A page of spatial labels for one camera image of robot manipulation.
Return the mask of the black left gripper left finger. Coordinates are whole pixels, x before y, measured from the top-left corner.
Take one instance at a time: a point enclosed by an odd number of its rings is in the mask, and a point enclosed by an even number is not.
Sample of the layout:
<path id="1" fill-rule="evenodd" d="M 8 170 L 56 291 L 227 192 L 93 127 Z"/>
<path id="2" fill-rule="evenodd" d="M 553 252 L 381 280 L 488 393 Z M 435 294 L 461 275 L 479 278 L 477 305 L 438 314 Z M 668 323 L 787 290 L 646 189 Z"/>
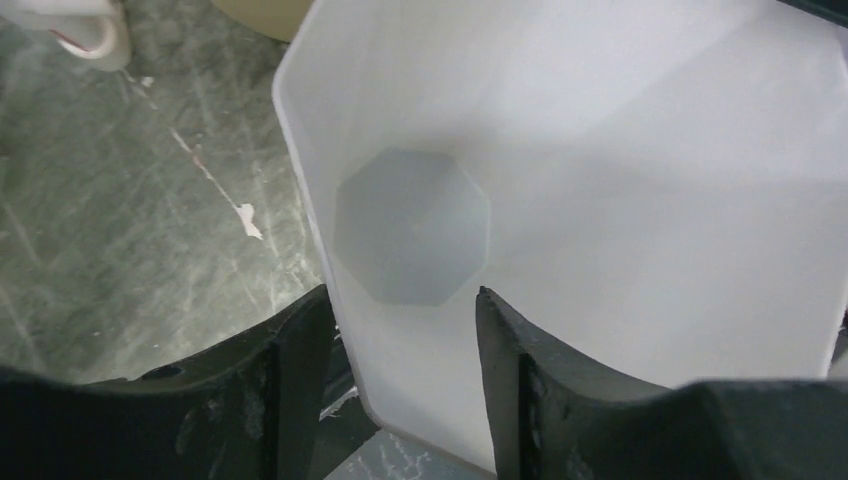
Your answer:
<path id="1" fill-rule="evenodd" d="M 135 380 L 1 371 L 5 479 L 304 479 L 333 341 L 325 287 Z"/>

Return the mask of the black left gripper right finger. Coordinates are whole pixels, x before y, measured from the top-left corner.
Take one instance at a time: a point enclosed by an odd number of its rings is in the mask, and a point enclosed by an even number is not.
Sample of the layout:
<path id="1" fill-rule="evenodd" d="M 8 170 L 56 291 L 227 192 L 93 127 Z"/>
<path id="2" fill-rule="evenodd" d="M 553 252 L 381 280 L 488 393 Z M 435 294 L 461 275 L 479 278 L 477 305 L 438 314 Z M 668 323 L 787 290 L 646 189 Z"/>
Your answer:
<path id="1" fill-rule="evenodd" d="M 481 288 L 476 335 L 501 479 L 843 479 L 847 385 L 667 389 L 567 345 Z"/>

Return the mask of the white octagonal plastic container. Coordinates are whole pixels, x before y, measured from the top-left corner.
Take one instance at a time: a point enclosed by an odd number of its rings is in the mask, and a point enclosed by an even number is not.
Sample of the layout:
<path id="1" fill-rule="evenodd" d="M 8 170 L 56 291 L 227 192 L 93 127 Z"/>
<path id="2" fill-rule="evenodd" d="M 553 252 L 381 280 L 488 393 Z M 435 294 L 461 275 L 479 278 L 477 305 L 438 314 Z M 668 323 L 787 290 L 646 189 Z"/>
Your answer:
<path id="1" fill-rule="evenodd" d="M 661 387 L 828 375 L 844 22 L 780 1 L 318 1 L 272 95 L 381 427 L 494 470 L 481 287 Z"/>

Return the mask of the blue and cream bucket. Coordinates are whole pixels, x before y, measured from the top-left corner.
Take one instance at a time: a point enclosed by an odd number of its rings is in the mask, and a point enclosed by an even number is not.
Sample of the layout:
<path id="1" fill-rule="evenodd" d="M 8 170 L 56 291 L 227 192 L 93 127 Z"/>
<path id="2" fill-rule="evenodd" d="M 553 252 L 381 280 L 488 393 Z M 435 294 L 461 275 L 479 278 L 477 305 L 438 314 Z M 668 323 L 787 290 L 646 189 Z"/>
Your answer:
<path id="1" fill-rule="evenodd" d="M 239 24 L 269 38 L 291 42 L 313 0 L 212 0 Z"/>

